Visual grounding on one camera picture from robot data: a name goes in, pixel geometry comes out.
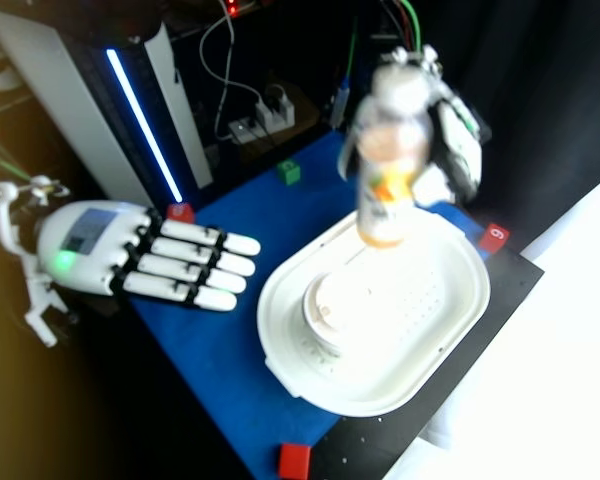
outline green cube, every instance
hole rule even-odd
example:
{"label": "green cube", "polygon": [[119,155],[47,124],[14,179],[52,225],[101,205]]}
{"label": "green cube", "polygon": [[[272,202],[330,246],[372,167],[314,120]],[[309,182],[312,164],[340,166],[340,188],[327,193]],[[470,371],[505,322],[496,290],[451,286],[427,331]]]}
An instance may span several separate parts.
{"label": "green cube", "polygon": [[300,166],[291,159],[280,162],[276,170],[280,180],[287,186],[300,181]]}

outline white power strip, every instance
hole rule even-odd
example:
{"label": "white power strip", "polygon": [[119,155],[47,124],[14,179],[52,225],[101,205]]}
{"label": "white power strip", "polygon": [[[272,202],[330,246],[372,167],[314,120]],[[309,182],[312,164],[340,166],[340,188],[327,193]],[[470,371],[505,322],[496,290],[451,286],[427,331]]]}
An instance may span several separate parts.
{"label": "white power strip", "polygon": [[285,95],[280,100],[279,112],[269,109],[264,103],[257,103],[255,125],[251,117],[244,117],[229,123],[229,130],[234,143],[244,145],[259,138],[267,139],[272,133],[280,132],[294,125],[295,108]]}

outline bottle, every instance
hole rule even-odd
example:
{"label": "bottle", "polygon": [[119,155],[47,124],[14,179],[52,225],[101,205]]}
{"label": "bottle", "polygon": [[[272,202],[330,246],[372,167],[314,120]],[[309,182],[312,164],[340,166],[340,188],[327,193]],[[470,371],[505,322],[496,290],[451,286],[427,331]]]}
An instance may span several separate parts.
{"label": "bottle", "polygon": [[373,78],[353,134],[360,155],[358,233],[368,245],[399,245],[414,208],[411,185],[429,155],[432,125],[427,113],[431,88],[412,66],[386,66]]}

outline white floor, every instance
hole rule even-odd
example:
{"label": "white floor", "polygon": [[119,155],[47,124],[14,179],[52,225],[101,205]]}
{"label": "white floor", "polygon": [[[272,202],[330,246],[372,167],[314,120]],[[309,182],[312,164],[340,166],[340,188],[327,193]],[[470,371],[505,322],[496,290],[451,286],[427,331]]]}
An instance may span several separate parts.
{"label": "white floor", "polygon": [[387,480],[600,479],[600,185],[523,255],[545,275]]}

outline led light strip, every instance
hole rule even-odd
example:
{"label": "led light strip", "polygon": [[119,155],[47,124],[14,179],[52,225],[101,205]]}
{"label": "led light strip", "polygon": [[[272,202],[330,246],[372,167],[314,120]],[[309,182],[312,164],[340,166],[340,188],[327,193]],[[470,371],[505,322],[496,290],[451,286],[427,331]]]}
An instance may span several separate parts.
{"label": "led light strip", "polygon": [[153,132],[147,123],[147,119],[144,116],[142,108],[140,108],[140,104],[138,103],[138,99],[136,98],[135,93],[133,93],[133,89],[131,88],[131,84],[129,83],[129,79],[127,78],[127,74],[122,68],[122,64],[120,63],[120,59],[118,58],[118,54],[113,49],[107,50],[107,57],[109,57],[109,63],[113,67],[113,71],[116,73],[116,77],[118,78],[118,82],[124,91],[125,96],[127,97],[127,101],[133,110],[136,119],[138,120],[138,124],[140,124],[140,128],[142,129],[142,133],[144,133],[147,142],[149,143],[149,148],[153,152],[153,156],[158,162],[158,166],[162,171],[162,175],[164,176],[169,188],[171,189],[171,194],[176,202],[182,202],[182,195],[180,194],[180,190],[176,185],[171,172],[169,171],[169,167],[167,166],[167,162],[162,156],[162,152],[160,151],[160,147],[158,147],[158,143],[156,142],[155,137],[153,136]]}

